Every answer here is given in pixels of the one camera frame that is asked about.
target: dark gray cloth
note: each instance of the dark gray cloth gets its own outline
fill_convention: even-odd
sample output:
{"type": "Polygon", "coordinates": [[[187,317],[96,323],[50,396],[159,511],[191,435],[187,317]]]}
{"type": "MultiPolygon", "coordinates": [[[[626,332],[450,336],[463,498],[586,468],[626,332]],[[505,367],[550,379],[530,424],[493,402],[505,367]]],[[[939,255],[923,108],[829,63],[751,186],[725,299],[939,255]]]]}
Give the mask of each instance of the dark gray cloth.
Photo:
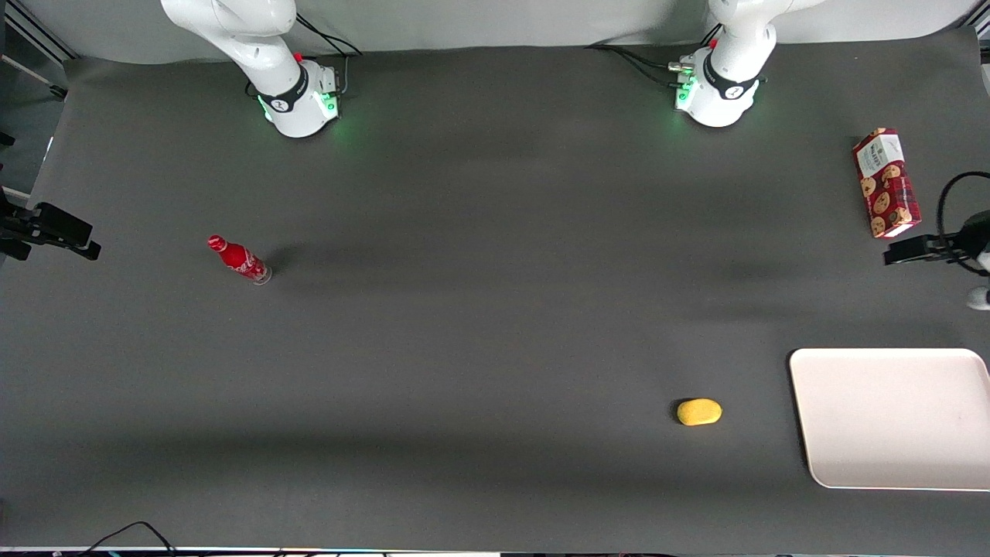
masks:
{"type": "Polygon", "coordinates": [[[233,64],[68,68],[36,192],[104,249],[0,271],[5,544],[990,553],[990,495],[818,486],[786,368],[990,356],[977,279],[881,265],[850,153],[896,127],[934,229],[990,150],[971,30],[781,46],[725,130],[581,49],[355,58],[299,141],[233,64]]]}

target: green led light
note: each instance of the green led light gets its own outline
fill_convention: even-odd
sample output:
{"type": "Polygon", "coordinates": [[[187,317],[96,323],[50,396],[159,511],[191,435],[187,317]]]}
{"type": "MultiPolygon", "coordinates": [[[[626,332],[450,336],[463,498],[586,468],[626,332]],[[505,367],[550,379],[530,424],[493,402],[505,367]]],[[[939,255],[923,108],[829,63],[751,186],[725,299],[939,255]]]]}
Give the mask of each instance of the green led light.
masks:
{"type": "Polygon", "coordinates": [[[691,104],[691,99],[694,97],[695,85],[698,83],[698,78],[691,76],[688,78],[687,82],[681,84],[680,92],[677,93],[677,99],[674,101],[674,108],[677,110],[685,110],[688,105],[691,104]]]}
{"type": "Polygon", "coordinates": [[[257,96],[257,103],[261,105],[261,110],[264,110],[264,119],[271,122],[271,114],[268,113],[267,105],[265,105],[264,101],[261,100],[261,95],[257,96]]]}

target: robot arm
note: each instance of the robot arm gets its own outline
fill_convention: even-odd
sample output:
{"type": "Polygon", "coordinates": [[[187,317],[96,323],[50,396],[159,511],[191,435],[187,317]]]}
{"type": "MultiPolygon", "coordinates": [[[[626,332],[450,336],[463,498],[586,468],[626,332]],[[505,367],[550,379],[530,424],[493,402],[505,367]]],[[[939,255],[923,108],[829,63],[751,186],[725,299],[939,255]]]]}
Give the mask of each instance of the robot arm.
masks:
{"type": "Polygon", "coordinates": [[[295,0],[161,0],[161,7],[241,67],[282,134],[306,137],[338,116],[333,69],[297,59],[281,38],[295,23],[295,0]]]}
{"type": "Polygon", "coordinates": [[[757,76],[777,45],[771,20],[821,4],[825,0],[709,0],[709,9],[724,31],[718,47],[704,46],[671,69],[680,70],[677,110],[715,128],[735,123],[752,106],[757,76]]]}
{"type": "Polygon", "coordinates": [[[161,6],[172,23],[236,62],[258,92],[277,95],[299,79],[300,66],[280,37],[295,23],[291,0],[161,0],[161,6]]]}

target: cookie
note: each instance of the cookie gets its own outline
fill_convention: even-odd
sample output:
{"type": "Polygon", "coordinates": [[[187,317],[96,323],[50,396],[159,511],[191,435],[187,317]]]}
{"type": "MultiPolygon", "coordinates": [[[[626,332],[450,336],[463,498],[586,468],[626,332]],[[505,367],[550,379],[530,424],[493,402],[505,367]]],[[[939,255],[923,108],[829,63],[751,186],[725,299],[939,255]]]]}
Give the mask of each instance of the cookie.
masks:
{"type": "Polygon", "coordinates": [[[873,220],[869,221],[869,227],[873,229],[873,236],[880,237],[883,236],[883,231],[887,229],[887,223],[883,222],[880,217],[873,217],[873,220]]]}
{"type": "Polygon", "coordinates": [[[904,207],[898,207],[896,211],[890,213],[891,218],[896,218],[894,224],[904,224],[906,222],[911,222],[914,219],[911,218],[911,212],[904,207]]]}
{"type": "Polygon", "coordinates": [[[876,180],[871,177],[865,177],[859,181],[859,185],[863,188],[863,197],[869,197],[876,189],[876,180]]]}
{"type": "Polygon", "coordinates": [[[888,207],[890,207],[890,193],[884,191],[876,198],[876,202],[873,203],[873,213],[879,215],[886,211],[888,207]]]}
{"type": "Polygon", "coordinates": [[[901,175],[901,168],[897,165],[887,165],[883,169],[883,186],[887,187],[887,180],[901,175]]]}

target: black cable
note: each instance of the black cable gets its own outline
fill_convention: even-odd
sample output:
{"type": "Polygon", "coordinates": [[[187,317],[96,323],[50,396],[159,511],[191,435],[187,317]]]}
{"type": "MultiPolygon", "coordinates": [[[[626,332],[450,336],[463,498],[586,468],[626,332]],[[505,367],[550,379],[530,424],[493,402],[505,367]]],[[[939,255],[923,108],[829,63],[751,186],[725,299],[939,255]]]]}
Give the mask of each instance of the black cable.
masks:
{"type": "Polygon", "coordinates": [[[660,63],[658,61],[653,61],[653,60],[647,58],[646,56],[638,55],[638,54],[634,53],[633,51],[630,51],[629,49],[625,49],[623,47],[616,47],[615,45],[602,45],[602,44],[596,43],[594,45],[589,45],[589,46],[587,46],[585,48],[586,49],[591,49],[593,51],[612,51],[613,53],[620,53],[620,54],[623,54],[623,55],[626,55],[626,56],[631,56],[631,57],[635,58],[636,60],[642,62],[643,64],[648,65],[649,67],[656,67],[656,68],[659,68],[659,69],[667,69],[667,64],[660,63]]]}
{"type": "Polygon", "coordinates": [[[124,526],[123,528],[117,530],[116,532],[113,532],[113,533],[110,533],[110,534],[107,534],[107,535],[101,537],[99,540],[96,541],[96,543],[94,543],[93,545],[90,545],[89,546],[89,549],[86,549],[82,553],[77,554],[76,557],[82,557],[83,555],[86,555],[86,554],[90,553],[91,551],[93,551],[97,547],[103,545],[103,542],[107,541],[108,539],[110,539],[110,538],[114,537],[115,535],[120,534],[120,533],[122,533],[122,532],[124,532],[124,531],[126,531],[126,530],[128,530],[130,528],[133,528],[134,526],[138,526],[138,525],[144,526],[148,530],[151,530],[151,533],[154,534],[154,536],[157,537],[161,541],[161,544],[165,546],[165,550],[168,551],[168,555],[170,557],[175,557],[175,546],[172,545],[167,539],[165,539],[165,536],[161,535],[161,533],[158,530],[155,530],[154,529],[154,526],[148,524],[147,522],[145,522],[143,520],[138,520],[137,522],[131,522],[130,524],[128,524],[127,526],[124,526]]]}
{"type": "Polygon", "coordinates": [[[304,23],[305,21],[306,20],[303,20],[301,18],[299,19],[299,23],[301,23],[303,27],[305,27],[306,29],[308,29],[308,30],[312,31],[313,33],[316,33],[317,35],[319,35],[320,38],[323,39],[324,41],[326,41],[328,45],[330,45],[331,47],[333,47],[335,51],[337,51],[338,53],[341,53],[341,56],[347,57],[347,53],[345,53],[344,51],[342,51],[341,48],[337,46],[337,43],[334,43],[333,41],[330,40],[330,38],[328,36],[326,36],[323,33],[320,33],[319,31],[317,31],[316,28],[313,27],[312,25],[310,25],[308,22],[304,23]]]}
{"type": "MultiPolygon", "coordinates": [[[[629,53],[628,51],[626,51],[626,49],[619,49],[619,48],[615,48],[615,47],[610,47],[609,45],[600,45],[600,44],[589,45],[589,46],[585,47],[585,49],[590,49],[592,51],[606,51],[606,52],[615,53],[615,54],[619,55],[619,57],[621,57],[623,60],[625,60],[626,62],[628,62],[629,65],[631,65],[632,67],[634,67],[636,69],[636,71],[638,71],[639,73],[641,73],[643,76],[645,76],[650,81],[652,81],[654,83],[659,83],[659,84],[664,85],[664,86],[670,85],[670,82],[669,81],[667,81],[665,79],[661,79],[661,78],[653,75],[652,73],[650,73],[649,71],[647,71],[646,68],[644,68],[641,65],[639,65],[637,63],[637,59],[639,59],[639,57],[641,57],[641,56],[635,55],[633,53],[629,53]]],[[[655,65],[654,67],[664,67],[664,68],[666,68],[666,66],[659,66],[659,65],[655,65]]]]}
{"type": "Polygon", "coordinates": [[[960,181],[965,177],[970,177],[970,176],[980,176],[981,178],[990,179],[990,172],[972,170],[969,172],[963,172],[962,174],[957,174],[956,177],[948,181],[945,187],[941,189],[941,193],[939,194],[939,210],[936,212],[936,217],[935,217],[936,230],[939,234],[939,243],[941,243],[941,247],[948,253],[948,260],[950,263],[958,264],[963,269],[966,269],[967,271],[974,273],[976,275],[980,275],[981,277],[990,277],[990,272],[971,267],[966,262],[961,260],[959,256],[955,254],[955,252],[953,252],[948,248],[948,241],[945,239],[945,225],[942,220],[942,218],[944,217],[945,199],[948,197],[948,192],[958,181],[960,181]]]}
{"type": "MultiPolygon", "coordinates": [[[[338,43],[344,43],[345,45],[347,45],[348,47],[350,47],[350,49],[353,50],[354,53],[357,54],[358,56],[364,56],[364,53],[361,52],[358,47],[355,47],[354,45],[352,45],[351,43],[349,43],[348,41],[346,41],[344,39],[341,39],[340,37],[334,37],[333,35],[330,35],[330,34],[327,34],[327,33],[324,33],[322,31],[320,31],[319,29],[316,28],[315,25],[313,25],[312,23],[310,23],[309,20],[307,20],[306,18],[300,16],[299,14],[296,14],[296,21],[298,21],[299,23],[303,24],[303,27],[305,27],[306,29],[312,31],[313,33],[316,33],[320,37],[323,37],[323,39],[325,41],[327,41],[328,43],[330,41],[337,41],[338,43]]],[[[341,52],[341,55],[347,56],[336,45],[334,45],[334,48],[337,49],[338,51],[340,51],[341,52]]]]}
{"type": "Polygon", "coordinates": [[[705,38],[702,39],[701,43],[699,43],[698,45],[701,47],[707,47],[708,44],[712,42],[712,39],[715,39],[715,36],[719,33],[719,30],[722,28],[723,25],[721,23],[713,27],[712,30],[705,35],[705,38]]]}

